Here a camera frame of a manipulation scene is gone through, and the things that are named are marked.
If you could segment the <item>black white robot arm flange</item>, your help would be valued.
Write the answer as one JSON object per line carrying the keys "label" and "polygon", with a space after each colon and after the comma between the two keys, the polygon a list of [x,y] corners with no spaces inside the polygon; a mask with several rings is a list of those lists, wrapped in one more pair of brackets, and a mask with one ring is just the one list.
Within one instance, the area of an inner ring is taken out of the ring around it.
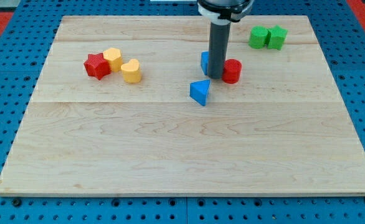
{"label": "black white robot arm flange", "polygon": [[254,0],[197,0],[199,13],[212,23],[223,26],[239,22],[248,15]]}

